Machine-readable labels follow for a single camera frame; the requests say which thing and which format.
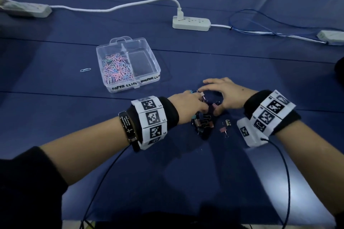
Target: table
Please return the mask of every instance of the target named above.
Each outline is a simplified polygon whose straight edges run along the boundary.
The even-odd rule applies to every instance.
[[[17,1],[101,9],[140,0]],[[178,1],[186,16],[216,24],[228,24],[233,11],[255,8],[292,24],[344,28],[336,12],[342,5],[331,0]],[[297,105],[306,124],[344,152],[344,90],[333,73],[342,48],[213,27],[208,32],[176,30],[171,27],[175,13],[173,3],[162,1],[111,13],[54,10],[45,19],[12,18],[0,31],[0,157],[14,157],[112,118],[132,99],[169,96],[196,89],[205,78],[223,76],[252,89],[278,89]],[[252,13],[244,16],[278,31],[295,31]],[[147,39],[161,67],[159,82],[107,92],[95,47],[119,36]],[[80,73],[83,68],[92,70]],[[242,110],[231,110],[223,118],[235,124],[242,116]],[[271,145],[248,149],[235,127],[229,135],[225,139],[213,131],[204,142],[184,125],[147,151],[136,154],[130,149],[109,172],[90,219],[117,221],[159,210],[211,214],[212,219],[241,223],[280,223],[286,215],[288,188],[278,152]],[[63,219],[82,218],[114,157],[68,189]],[[286,160],[291,175],[290,223],[333,225],[333,217],[294,163]]]

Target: plastic container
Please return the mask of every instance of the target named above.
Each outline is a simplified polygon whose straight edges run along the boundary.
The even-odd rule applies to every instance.
[[[138,88],[160,79],[160,66],[144,38],[113,38],[108,45],[97,47],[97,56],[109,92]]]

